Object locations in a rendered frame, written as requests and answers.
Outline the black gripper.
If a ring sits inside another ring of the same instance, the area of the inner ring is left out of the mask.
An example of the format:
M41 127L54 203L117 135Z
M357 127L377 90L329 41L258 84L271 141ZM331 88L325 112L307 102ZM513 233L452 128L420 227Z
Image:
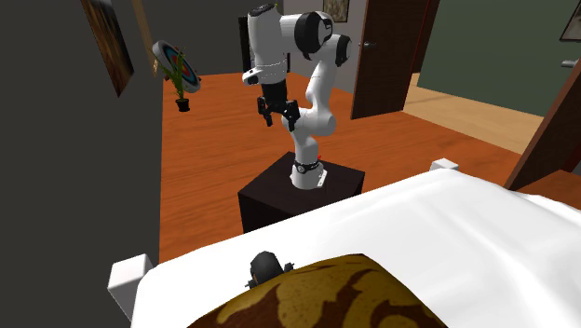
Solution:
M272 84L261 85L263 96L257 98L258 114L261 115L267 127L273 125L272 112L282 114L283 124L288 132L294 132L295 124L300 118L300 110L296 100L287 99L287 81L282 79Z

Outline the dark robot stand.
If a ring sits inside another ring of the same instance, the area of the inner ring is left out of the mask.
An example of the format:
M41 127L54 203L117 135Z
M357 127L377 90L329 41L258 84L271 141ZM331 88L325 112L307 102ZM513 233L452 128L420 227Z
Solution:
M324 162L328 176L321 188L302 190L290 178L294 154L288 152L237 193L245 233L357 196L365 172Z

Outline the green potted plant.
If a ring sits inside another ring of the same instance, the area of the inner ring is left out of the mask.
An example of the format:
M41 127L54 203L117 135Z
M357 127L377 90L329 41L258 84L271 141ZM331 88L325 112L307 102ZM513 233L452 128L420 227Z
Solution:
M162 64L159 64L159 67L163 70L165 76L165 80L170 80L174 88L176 89L175 94L178 96L178 99L175 101L178 105L178 109L180 112L189 112L189 100L184 97L184 84L182 79L182 71L183 71L183 60L184 56L183 53L178 49L175 48L177 55L176 55L176 62L169 61L171 68L168 69Z

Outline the round dartboard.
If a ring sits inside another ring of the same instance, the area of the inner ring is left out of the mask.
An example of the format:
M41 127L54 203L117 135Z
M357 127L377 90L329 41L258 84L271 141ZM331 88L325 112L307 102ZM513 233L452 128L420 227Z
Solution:
M159 40L152 45L152 54L158 61L162 73L169 77L180 98L185 92L195 93L200 90L199 76L178 48Z

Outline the dark brown door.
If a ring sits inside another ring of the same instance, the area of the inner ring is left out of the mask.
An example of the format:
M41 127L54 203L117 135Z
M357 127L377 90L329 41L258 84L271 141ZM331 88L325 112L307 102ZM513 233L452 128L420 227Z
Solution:
M367 0L351 117L401 111L440 0Z

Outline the black round object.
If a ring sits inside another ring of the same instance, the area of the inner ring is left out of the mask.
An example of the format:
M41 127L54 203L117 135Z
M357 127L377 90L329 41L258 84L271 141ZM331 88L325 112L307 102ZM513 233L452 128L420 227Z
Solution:
M287 263L282 266L274 253L268 251L258 253L250 262L251 279L247 282L246 287L252 289L293 269L294 263Z

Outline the white bed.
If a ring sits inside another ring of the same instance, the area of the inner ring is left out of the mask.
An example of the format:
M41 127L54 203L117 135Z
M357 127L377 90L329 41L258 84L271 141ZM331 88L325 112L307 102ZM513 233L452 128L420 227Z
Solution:
M257 253L304 267L362 253L449 328L581 328L581 211L436 169L153 266L115 263L130 328L186 328L241 294Z

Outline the brown patterned pillow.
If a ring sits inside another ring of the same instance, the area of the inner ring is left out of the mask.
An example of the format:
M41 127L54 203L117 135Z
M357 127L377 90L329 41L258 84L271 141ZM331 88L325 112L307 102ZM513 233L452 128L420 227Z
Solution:
M448 328L364 254L303 266L232 298L187 328Z

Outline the brown wall picture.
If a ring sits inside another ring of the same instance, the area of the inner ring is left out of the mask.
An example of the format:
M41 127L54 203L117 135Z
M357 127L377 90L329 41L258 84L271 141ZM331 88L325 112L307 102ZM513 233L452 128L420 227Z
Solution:
M112 0L80 0L101 52L116 96L119 97L134 74Z

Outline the dark framed wall picture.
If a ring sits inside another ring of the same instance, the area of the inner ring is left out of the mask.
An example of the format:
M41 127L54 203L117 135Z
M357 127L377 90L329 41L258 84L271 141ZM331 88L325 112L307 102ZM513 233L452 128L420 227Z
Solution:
M566 24L560 36L560 41L581 43L581 0L578 1L571 18Z

